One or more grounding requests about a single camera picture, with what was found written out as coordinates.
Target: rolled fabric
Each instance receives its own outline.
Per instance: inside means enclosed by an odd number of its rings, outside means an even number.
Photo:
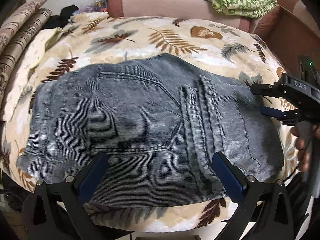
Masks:
[[[49,9],[39,9],[21,27],[20,31],[11,39],[0,56],[0,102],[14,66],[31,39],[39,32],[51,15]]]
[[[46,2],[47,0],[31,0],[21,5],[5,20],[0,27],[0,54],[9,41],[18,32],[21,26]]]

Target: pink pillow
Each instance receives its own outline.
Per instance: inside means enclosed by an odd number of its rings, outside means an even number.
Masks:
[[[202,19],[222,23],[248,32],[246,17],[223,15],[206,0],[108,0],[111,17],[163,16],[177,19]]]

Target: jeans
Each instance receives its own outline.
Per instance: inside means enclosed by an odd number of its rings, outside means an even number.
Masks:
[[[89,65],[37,88],[18,166],[55,183],[105,152],[109,168],[92,202],[147,208],[225,197],[214,152],[259,180],[282,169],[261,104],[238,80],[170,54]]]

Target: back pocket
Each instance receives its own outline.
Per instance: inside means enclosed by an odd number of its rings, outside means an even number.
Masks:
[[[180,104],[161,82],[123,73],[98,74],[88,121],[91,154],[164,150],[183,124]]]

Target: finger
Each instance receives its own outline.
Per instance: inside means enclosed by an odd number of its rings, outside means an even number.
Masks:
[[[309,163],[310,162],[310,158],[311,158],[310,153],[305,153],[304,156],[303,156],[303,162]]]
[[[312,126],[312,134],[314,133],[314,130],[316,129],[316,127],[317,127],[316,125]],[[316,137],[320,139],[320,127],[318,127],[318,130],[316,131]]]
[[[309,168],[309,163],[299,163],[298,169],[300,171],[306,171]]]
[[[296,136],[296,137],[299,137],[299,132],[298,132],[298,129],[296,126],[292,127],[291,128],[291,133]]]
[[[304,148],[304,139],[299,137],[296,139],[296,142],[295,142],[295,147],[298,149],[298,150],[301,150]]]
[[[304,161],[304,155],[305,155],[305,151],[304,150],[298,151],[297,157],[298,157],[298,161],[299,162],[303,162]]]

